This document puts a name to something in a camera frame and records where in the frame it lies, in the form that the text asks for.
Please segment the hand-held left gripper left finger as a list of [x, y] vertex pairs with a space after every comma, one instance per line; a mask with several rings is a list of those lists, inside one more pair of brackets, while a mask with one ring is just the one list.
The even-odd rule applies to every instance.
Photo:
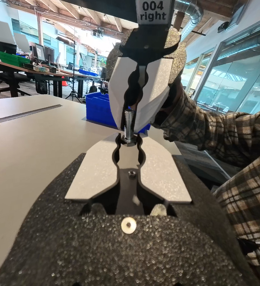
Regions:
[[117, 132], [89, 148], [65, 195], [66, 200], [89, 201], [118, 185], [114, 155], [119, 151], [120, 138], [121, 134]]

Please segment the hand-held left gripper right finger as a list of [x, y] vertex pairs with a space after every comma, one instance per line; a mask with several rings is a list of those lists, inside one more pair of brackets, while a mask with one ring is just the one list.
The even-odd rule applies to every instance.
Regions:
[[166, 214], [175, 216], [173, 206], [189, 205], [192, 198], [171, 153], [152, 138], [137, 138], [139, 169], [137, 197], [145, 215], [156, 205], [163, 205]]

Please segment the wooden office desk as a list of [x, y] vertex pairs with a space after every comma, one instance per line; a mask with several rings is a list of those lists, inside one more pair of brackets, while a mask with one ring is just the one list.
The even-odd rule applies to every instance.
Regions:
[[10, 91], [11, 97], [18, 97], [18, 94], [24, 96], [28, 94], [25, 91], [21, 91], [19, 88], [19, 81], [15, 78], [15, 72], [24, 72], [31, 74], [31, 77], [34, 77], [35, 80], [41, 81], [52, 81], [53, 82], [53, 95], [59, 98], [63, 97], [62, 92], [62, 81], [64, 81], [63, 77], [65, 75], [63, 73], [51, 73], [46, 68], [43, 71], [37, 71], [34, 69], [28, 69], [20, 66], [11, 65], [8, 63], [0, 62], [0, 71], [5, 72], [7, 74], [7, 84], [8, 88], [1, 88], [0, 93]]
[[98, 76], [81, 74], [77, 71], [60, 70], [71, 88], [71, 93], [67, 98], [76, 98], [79, 102], [85, 101], [85, 95], [100, 91], [103, 81]]

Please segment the person's right hand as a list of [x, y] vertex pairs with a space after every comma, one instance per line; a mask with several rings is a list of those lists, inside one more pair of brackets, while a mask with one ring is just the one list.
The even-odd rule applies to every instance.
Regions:
[[162, 105], [154, 118], [154, 122], [151, 126], [154, 128], [161, 128], [162, 123], [168, 118], [174, 108], [177, 106], [178, 101], [184, 95], [184, 88], [181, 83], [181, 76], [176, 77], [174, 82], [170, 85], [170, 90], [167, 99]]

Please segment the silver hex bolt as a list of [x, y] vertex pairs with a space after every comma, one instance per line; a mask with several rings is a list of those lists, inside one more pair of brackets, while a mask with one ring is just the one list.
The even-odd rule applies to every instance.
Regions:
[[126, 143], [134, 142], [134, 130], [133, 130], [133, 120], [134, 120], [134, 110], [126, 109], [124, 111], [125, 125], [124, 125], [124, 141]]

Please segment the black computer monitor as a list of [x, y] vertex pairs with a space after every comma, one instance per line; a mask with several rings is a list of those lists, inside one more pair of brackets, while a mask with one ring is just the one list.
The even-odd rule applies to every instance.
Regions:
[[33, 53], [34, 57], [36, 57], [39, 60], [39, 62], [46, 64], [45, 49], [42, 45], [35, 43], [32, 46], [32, 53]]
[[44, 46], [45, 49], [45, 59], [46, 62], [50, 65], [54, 63], [54, 49], [48, 46]]

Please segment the black office chair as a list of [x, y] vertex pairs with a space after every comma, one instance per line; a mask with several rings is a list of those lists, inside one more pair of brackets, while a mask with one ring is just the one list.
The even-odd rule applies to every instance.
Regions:
[[0, 81], [4, 81], [6, 84], [8, 84], [7, 88], [0, 88], [0, 94], [9, 91], [12, 98], [18, 97], [18, 94], [21, 96], [31, 96], [31, 94], [20, 90], [19, 83], [30, 81], [30, 78], [28, 78], [26, 75], [15, 72], [0, 72]]

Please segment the black tripod stand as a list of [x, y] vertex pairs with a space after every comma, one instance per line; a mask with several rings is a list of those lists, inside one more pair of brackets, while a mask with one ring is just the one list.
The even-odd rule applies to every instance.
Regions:
[[78, 98], [78, 93], [75, 91], [75, 87], [74, 87], [74, 85], [75, 85], [75, 55], [76, 55], [75, 46], [76, 46], [76, 42], [75, 42], [75, 40], [72, 40], [72, 41], [73, 41], [72, 90], [71, 90], [70, 94], [65, 99], [71, 98], [71, 100], [73, 101], [74, 98], [76, 98], [77, 101], [82, 104], [82, 102]]

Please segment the blue plastic bin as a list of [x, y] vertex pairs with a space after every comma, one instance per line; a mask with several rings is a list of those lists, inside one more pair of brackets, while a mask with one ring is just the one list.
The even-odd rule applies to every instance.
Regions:
[[109, 95], [94, 92], [85, 95], [86, 120], [95, 124], [118, 129], [110, 109]]

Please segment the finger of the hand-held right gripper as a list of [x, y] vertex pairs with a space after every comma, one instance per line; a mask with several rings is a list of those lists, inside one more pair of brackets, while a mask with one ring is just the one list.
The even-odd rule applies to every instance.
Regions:
[[108, 82], [112, 116], [119, 130], [124, 127], [124, 110], [138, 101], [141, 87], [139, 66], [129, 57], [118, 57]]
[[136, 109], [135, 132], [151, 122], [168, 97], [172, 63], [173, 59], [162, 58], [147, 65], [145, 72], [148, 81], [142, 89], [143, 96]]

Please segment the silver hex nut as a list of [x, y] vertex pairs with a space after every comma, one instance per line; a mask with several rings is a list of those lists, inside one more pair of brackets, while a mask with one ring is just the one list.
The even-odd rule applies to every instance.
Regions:
[[125, 145], [126, 147], [132, 147], [132, 146], [135, 146], [137, 144], [137, 141], [136, 140], [132, 140], [132, 141], [127, 141], [125, 140], [125, 138], [123, 137], [121, 139], [121, 144], [122, 145]]

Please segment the wooden post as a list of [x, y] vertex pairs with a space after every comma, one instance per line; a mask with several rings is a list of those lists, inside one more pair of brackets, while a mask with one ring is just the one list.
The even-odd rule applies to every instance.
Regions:
[[173, 27], [174, 27], [176, 30], [180, 31], [182, 22], [183, 22], [184, 17], [185, 17], [185, 13], [180, 12], [180, 11], [177, 11], [177, 12], [175, 13], [175, 15], [176, 15], [176, 18], [175, 18], [175, 20], [174, 20]]

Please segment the person's right forearm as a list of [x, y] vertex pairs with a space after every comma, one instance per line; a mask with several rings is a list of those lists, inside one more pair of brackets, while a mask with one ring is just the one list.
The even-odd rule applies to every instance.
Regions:
[[182, 91], [155, 124], [174, 141], [195, 145], [227, 164], [260, 166], [260, 111], [255, 114], [206, 112]]

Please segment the green plastic crate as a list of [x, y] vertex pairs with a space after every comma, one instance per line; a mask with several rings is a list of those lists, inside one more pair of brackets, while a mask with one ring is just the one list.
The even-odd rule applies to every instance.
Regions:
[[30, 64], [30, 59], [19, 56], [19, 55], [14, 55], [14, 54], [8, 54], [5, 52], [0, 51], [0, 60], [3, 63], [7, 63], [13, 66], [18, 66], [18, 67], [23, 67], [24, 64]]

